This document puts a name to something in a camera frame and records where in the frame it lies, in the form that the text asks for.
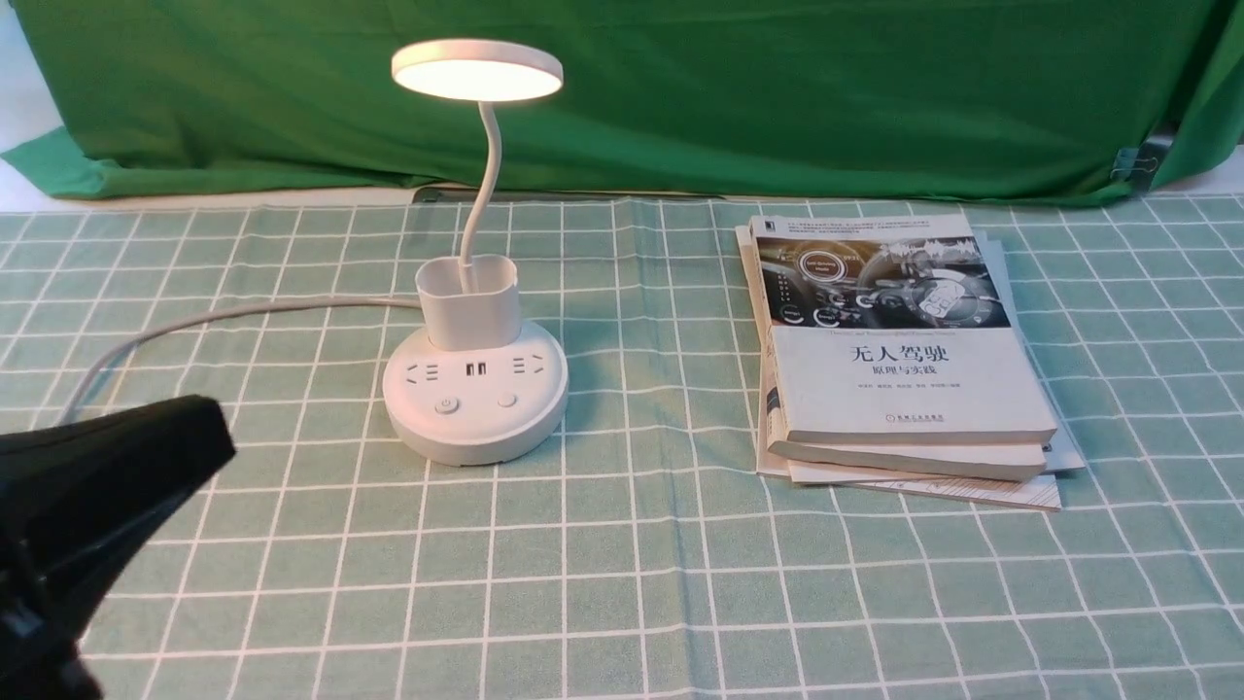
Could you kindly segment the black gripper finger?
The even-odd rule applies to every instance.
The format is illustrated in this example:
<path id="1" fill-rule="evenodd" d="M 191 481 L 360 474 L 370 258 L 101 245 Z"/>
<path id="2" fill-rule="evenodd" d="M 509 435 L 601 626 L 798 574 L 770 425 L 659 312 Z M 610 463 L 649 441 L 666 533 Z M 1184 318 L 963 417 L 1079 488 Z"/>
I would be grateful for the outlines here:
<path id="1" fill-rule="evenodd" d="M 234 455 L 207 395 L 1 438 L 2 698 L 102 698 L 80 637 L 138 550 Z"/>

